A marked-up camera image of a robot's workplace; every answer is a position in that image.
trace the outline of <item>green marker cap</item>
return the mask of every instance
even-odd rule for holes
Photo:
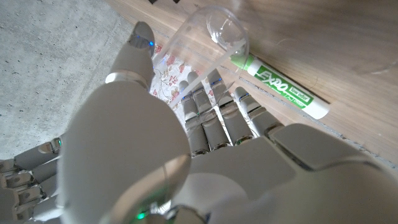
[[[253,55],[249,54],[248,59],[246,60],[245,56],[237,56],[237,55],[232,55],[231,56],[231,62],[234,63],[236,66],[239,68],[242,68],[243,70],[247,71],[249,66],[253,63],[254,57]]]

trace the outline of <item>concrete floor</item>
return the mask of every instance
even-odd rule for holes
[[[131,29],[104,1],[0,1],[0,159],[64,133]]]

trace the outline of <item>marker label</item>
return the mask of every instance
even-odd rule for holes
[[[288,99],[290,102],[294,103],[301,109],[308,106],[313,100],[313,97],[306,93],[303,93],[301,90],[293,86],[282,76],[262,65],[260,66],[257,73],[254,75],[254,77],[259,79],[269,88],[278,92],[284,98]]]

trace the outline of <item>wooden floor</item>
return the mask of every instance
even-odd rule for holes
[[[243,22],[251,53],[330,102],[315,121],[248,74],[236,82],[284,124],[305,123],[398,164],[398,1],[108,0],[162,45],[189,14],[218,4]]]

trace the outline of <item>white robotic arm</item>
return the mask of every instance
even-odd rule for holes
[[[383,165],[319,130],[284,126],[239,87],[254,139],[216,70],[208,79],[231,142],[201,84],[182,100],[185,133],[147,92],[153,46],[137,23],[67,132],[0,161],[0,220],[398,223],[398,182]]]

